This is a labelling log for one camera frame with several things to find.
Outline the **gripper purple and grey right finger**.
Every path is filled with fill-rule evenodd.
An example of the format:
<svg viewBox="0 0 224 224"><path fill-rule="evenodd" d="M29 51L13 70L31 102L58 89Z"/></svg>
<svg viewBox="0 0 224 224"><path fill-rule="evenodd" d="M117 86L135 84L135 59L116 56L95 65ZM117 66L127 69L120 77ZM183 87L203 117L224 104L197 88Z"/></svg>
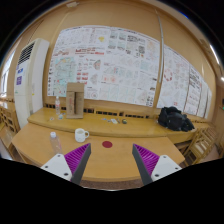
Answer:
<svg viewBox="0 0 224 224"><path fill-rule="evenodd" d="M148 185L181 170L181 167L168 155L159 156L137 144L133 145L132 154L137 164L143 185Z"/></svg>

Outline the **gripper purple and grey left finger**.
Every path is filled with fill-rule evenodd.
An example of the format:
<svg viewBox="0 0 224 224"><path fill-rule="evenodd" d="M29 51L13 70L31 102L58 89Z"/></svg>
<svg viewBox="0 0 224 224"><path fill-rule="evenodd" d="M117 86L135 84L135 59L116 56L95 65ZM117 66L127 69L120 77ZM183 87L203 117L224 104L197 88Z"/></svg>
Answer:
<svg viewBox="0 0 224 224"><path fill-rule="evenodd" d="M56 154L42 169L79 185L91 154L91 144L85 144L66 155Z"/></svg>

